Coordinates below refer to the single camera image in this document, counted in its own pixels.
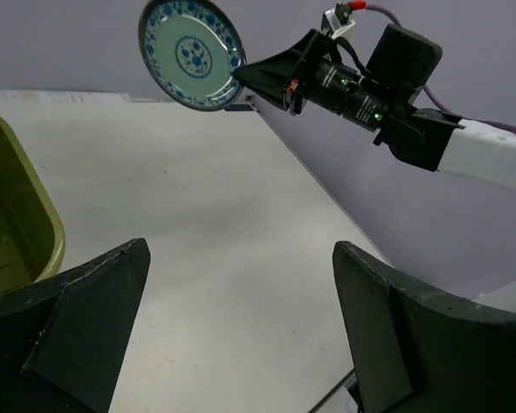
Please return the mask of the small green blue patterned plate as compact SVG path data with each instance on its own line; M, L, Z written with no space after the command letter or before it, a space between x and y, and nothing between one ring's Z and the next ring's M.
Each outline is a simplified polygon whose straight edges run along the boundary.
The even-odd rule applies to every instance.
M202 112L230 106L243 92L233 77L246 64L243 43L211 1L150 1L138 21L138 45L157 85Z

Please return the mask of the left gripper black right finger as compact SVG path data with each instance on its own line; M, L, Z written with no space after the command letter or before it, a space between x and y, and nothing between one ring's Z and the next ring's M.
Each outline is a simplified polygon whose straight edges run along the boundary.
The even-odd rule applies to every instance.
M336 243L335 286L362 412L516 412L516 313Z

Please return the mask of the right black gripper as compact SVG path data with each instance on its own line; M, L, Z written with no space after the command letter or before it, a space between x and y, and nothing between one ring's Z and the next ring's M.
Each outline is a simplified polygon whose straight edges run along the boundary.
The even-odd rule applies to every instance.
M314 40L311 29L283 52L238 67L233 77L276 108L301 114L312 102L375 132L388 113L382 90L347 40Z

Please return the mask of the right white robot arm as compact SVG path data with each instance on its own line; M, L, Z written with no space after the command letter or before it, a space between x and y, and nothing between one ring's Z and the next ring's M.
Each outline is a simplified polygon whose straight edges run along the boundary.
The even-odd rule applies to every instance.
M516 133L433 108L416 108L441 47L388 25L367 64L351 43L312 29L288 50L234 70L234 78L292 115L306 102L374 133L403 163L516 191Z

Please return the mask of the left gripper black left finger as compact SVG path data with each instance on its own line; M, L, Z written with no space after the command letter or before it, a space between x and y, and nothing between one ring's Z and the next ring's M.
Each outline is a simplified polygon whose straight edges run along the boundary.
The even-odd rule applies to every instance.
M136 238L0 296L0 412L107 412L150 263Z

